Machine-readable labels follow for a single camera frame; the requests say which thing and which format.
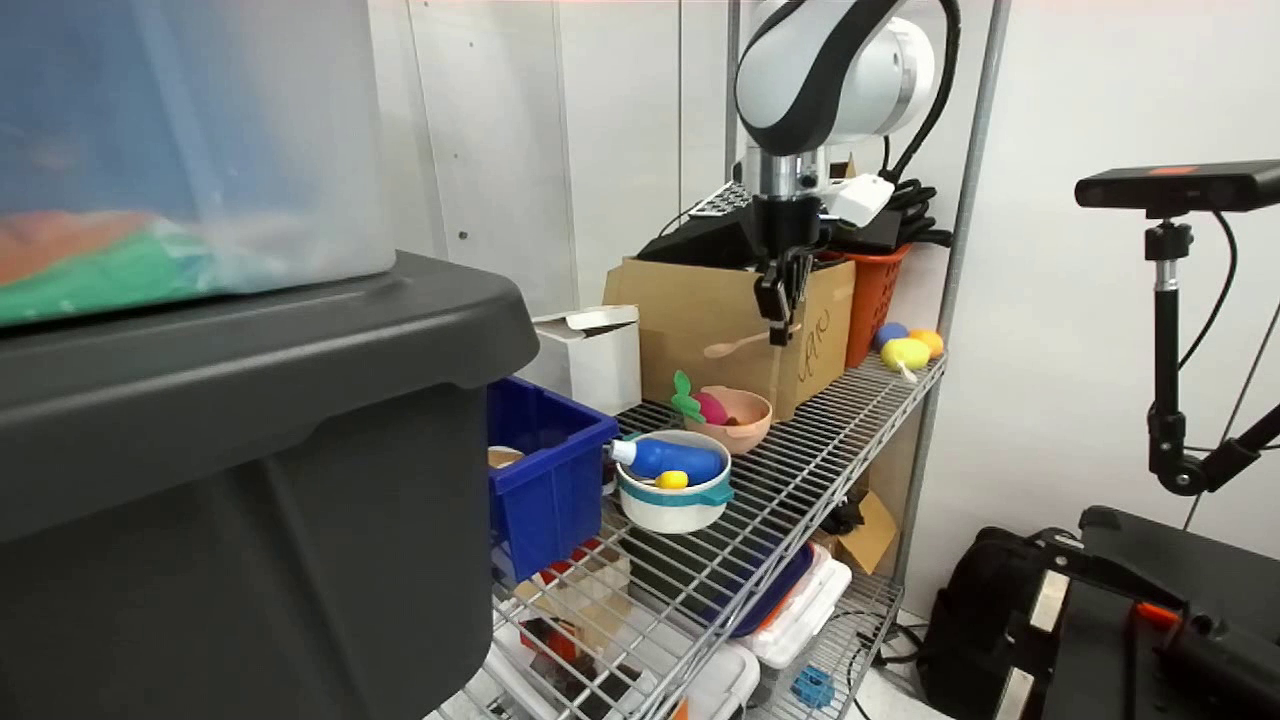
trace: black storage bin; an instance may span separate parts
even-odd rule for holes
[[[507,281],[391,276],[0,341],[2,720],[415,720],[488,650]]]

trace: green cloth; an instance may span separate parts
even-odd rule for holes
[[[0,330],[170,304],[206,291],[206,254],[193,235],[170,235],[152,223],[105,254],[62,262],[21,285],[0,285]]]

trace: yellow bowl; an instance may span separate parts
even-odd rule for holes
[[[687,424],[693,433],[721,441],[730,455],[748,455],[764,443],[772,429],[772,404],[764,397],[724,386],[707,386],[701,393],[717,397],[735,424]]]

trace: bowl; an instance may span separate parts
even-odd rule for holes
[[[685,536],[717,526],[730,500],[730,453],[701,433],[642,433],[640,441],[717,449],[724,471],[693,490],[657,490],[647,476],[633,476],[627,466],[616,466],[623,518],[660,536]]]
[[[764,443],[772,429],[772,404],[764,397],[724,386],[707,386],[701,393],[717,397],[735,424],[687,424],[693,433],[721,441],[730,455],[748,455]]]

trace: blue bin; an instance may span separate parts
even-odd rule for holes
[[[603,443],[616,419],[522,380],[488,388],[488,443],[522,462],[488,471],[492,540],[507,545],[511,580],[567,561],[601,536]]]

